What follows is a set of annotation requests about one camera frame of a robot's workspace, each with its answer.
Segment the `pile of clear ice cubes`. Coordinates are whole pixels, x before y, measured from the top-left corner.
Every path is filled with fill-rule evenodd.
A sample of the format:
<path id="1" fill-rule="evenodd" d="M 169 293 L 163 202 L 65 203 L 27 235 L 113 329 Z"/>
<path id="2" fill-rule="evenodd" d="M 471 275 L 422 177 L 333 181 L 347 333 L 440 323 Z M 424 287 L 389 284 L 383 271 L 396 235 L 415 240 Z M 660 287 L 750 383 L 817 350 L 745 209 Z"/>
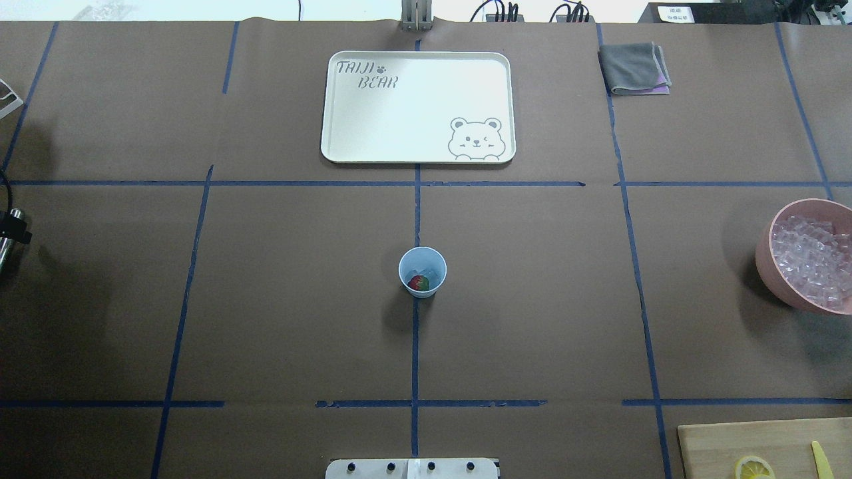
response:
<path id="1" fill-rule="evenodd" d="M 771 228 L 771 251 L 785 280 L 808 300 L 840 311 L 850 298 L 850 234 L 833 222 L 783 218 Z"/>

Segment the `red strawberry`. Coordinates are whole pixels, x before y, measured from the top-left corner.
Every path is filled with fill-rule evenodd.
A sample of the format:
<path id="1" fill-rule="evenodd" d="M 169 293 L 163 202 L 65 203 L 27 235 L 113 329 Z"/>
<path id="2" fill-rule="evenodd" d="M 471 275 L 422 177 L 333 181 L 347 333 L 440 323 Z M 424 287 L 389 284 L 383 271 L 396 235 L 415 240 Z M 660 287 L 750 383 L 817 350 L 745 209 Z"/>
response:
<path id="1" fill-rule="evenodd" d="M 430 291 L 430 282 L 425 275 L 414 275 L 408 279 L 407 287 L 413 291 L 426 292 Z"/>

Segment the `yellow plastic knife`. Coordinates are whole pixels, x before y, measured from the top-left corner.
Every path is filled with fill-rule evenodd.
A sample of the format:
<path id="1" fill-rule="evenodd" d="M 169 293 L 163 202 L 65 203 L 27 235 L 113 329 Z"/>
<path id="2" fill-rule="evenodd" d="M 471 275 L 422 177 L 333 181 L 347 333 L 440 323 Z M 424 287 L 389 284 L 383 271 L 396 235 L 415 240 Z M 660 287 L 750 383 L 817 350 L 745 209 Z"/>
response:
<path id="1" fill-rule="evenodd" d="M 813 463 L 815 463 L 815 469 L 817 472 L 818 479 L 834 479 L 833 469 L 831 469 L 830 462 L 828 461 L 827 455 L 825 454 L 825 450 L 822 448 L 821 443 L 813 440 L 811 443 L 811 449 L 813 454 Z"/>

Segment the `clear ice cube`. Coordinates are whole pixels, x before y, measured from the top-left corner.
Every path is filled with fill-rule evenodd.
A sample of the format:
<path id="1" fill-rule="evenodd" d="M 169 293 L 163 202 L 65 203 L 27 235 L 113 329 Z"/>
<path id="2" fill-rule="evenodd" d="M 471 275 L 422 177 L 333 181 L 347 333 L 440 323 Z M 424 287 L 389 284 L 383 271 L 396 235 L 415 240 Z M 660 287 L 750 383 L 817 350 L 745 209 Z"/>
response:
<path id="1" fill-rule="evenodd" d="M 429 267 L 429 269 L 424 269 L 422 274 L 429 280 L 432 284 L 434 282 L 438 282 L 441 279 L 441 270 L 435 269 L 435 267 Z"/>

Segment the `lemon slices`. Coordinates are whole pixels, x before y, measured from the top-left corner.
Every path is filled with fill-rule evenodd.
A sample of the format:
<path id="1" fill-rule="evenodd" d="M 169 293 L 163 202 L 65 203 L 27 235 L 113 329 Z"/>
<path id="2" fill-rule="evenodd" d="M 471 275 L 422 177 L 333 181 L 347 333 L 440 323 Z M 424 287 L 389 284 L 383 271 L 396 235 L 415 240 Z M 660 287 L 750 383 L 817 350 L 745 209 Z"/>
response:
<path id="1" fill-rule="evenodd" d="M 735 479 L 776 479 L 775 470 L 758 456 L 743 456 L 734 464 Z"/>

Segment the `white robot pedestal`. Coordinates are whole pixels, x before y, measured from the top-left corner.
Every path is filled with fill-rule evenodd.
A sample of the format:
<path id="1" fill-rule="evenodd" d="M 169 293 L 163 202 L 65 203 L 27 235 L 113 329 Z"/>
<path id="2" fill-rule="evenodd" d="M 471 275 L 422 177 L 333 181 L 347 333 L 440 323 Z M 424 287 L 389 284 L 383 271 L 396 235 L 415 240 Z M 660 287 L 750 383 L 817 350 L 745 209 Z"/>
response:
<path id="1" fill-rule="evenodd" d="M 492 458 L 347 458 L 332 460 L 325 478 L 500 478 Z"/>

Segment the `light blue cup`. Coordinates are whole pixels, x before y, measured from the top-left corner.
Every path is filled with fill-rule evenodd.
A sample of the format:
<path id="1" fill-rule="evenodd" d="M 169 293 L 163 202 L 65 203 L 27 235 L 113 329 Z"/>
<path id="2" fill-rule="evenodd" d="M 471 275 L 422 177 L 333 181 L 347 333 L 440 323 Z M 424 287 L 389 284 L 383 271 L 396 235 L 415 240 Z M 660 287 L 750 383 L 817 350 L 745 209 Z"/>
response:
<path id="1" fill-rule="evenodd" d="M 430 298 L 447 278 L 447 261 L 437 249 L 418 246 L 409 249 L 398 265 L 401 284 L 416 298 Z"/>

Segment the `cream bear tray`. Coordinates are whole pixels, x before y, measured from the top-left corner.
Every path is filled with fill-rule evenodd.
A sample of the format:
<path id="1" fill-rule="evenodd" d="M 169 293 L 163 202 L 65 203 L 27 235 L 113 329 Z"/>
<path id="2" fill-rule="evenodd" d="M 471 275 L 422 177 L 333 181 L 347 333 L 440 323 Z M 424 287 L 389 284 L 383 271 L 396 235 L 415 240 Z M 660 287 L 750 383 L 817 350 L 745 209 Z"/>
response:
<path id="1" fill-rule="evenodd" d="M 496 52 L 340 51 L 320 148 L 337 164 L 484 164 L 517 152 L 509 59 Z"/>

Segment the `pink bowl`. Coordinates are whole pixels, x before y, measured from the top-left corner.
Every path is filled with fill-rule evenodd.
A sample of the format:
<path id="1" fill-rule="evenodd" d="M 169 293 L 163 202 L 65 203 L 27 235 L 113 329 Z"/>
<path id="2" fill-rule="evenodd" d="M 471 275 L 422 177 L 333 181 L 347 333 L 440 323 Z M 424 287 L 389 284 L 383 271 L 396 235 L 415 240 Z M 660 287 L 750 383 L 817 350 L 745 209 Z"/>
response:
<path id="1" fill-rule="evenodd" d="M 755 248 L 764 285 L 794 309 L 850 316 L 850 208 L 823 199 L 786 204 Z"/>

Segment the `wooden cutting board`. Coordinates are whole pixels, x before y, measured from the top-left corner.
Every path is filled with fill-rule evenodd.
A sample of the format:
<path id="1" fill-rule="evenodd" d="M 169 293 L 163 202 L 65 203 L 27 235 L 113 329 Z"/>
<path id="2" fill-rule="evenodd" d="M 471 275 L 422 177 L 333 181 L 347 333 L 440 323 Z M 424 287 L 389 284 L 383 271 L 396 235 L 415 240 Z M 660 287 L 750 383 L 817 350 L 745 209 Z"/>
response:
<path id="1" fill-rule="evenodd" d="M 688 478 L 734 478 L 743 456 L 767 460 L 776 478 L 817 478 L 811 443 L 821 443 L 835 478 L 849 478 L 851 425 L 848 416 L 678 427 Z"/>

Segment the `steel muddler black tip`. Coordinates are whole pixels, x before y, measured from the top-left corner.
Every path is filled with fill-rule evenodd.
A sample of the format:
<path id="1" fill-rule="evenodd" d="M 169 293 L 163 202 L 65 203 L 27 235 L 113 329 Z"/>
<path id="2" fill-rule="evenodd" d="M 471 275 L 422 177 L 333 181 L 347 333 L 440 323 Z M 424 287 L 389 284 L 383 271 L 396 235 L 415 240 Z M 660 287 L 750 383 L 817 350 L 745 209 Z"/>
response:
<path id="1" fill-rule="evenodd" d="M 15 218 L 18 222 L 21 222 L 22 224 L 25 223 L 23 221 L 24 213 L 19 208 L 13 208 L 12 210 L 10 210 L 9 214 L 6 215 L 6 218 L 4 218 L 4 220 L 7 220 L 8 218 Z M 1 270 L 3 270 L 3 267 L 5 266 L 7 261 L 9 260 L 13 246 L 15 246 L 16 243 L 17 243 L 17 240 L 15 238 L 10 238 L 10 237 L 4 236 L 2 234 L 2 239 L 1 239 Z"/>

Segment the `grey folded cloth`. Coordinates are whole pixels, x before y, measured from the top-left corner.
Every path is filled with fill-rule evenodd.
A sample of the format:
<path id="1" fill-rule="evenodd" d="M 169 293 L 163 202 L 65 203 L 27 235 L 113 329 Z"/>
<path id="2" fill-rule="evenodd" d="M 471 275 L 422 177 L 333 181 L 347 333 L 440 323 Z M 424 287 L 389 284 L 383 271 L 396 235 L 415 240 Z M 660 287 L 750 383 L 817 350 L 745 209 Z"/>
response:
<path id="1" fill-rule="evenodd" d="M 609 95 L 667 95 L 672 91 L 661 45 L 602 45 L 598 54 Z"/>

